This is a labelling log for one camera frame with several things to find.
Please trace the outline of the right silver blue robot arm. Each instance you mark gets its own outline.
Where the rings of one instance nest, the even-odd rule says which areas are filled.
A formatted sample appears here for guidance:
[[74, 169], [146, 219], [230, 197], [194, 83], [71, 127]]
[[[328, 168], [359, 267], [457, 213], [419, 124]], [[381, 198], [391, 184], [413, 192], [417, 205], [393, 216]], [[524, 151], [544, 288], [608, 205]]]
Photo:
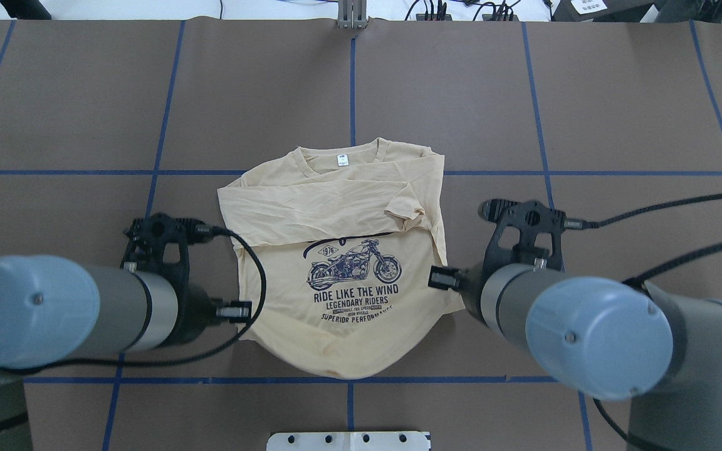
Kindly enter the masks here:
[[539, 264], [431, 269], [480, 323], [594, 403], [630, 402], [628, 450], [722, 450], [722, 300]]

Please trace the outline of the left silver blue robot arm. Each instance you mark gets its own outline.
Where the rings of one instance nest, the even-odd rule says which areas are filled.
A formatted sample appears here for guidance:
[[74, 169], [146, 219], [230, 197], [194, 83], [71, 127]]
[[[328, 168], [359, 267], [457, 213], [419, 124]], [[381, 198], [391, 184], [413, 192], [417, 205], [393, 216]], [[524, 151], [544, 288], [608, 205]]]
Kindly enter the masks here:
[[61, 366], [120, 366], [108, 355], [186, 345], [208, 326], [245, 323], [252, 302], [214, 299], [186, 273], [0, 257], [0, 450], [31, 450], [24, 378]]

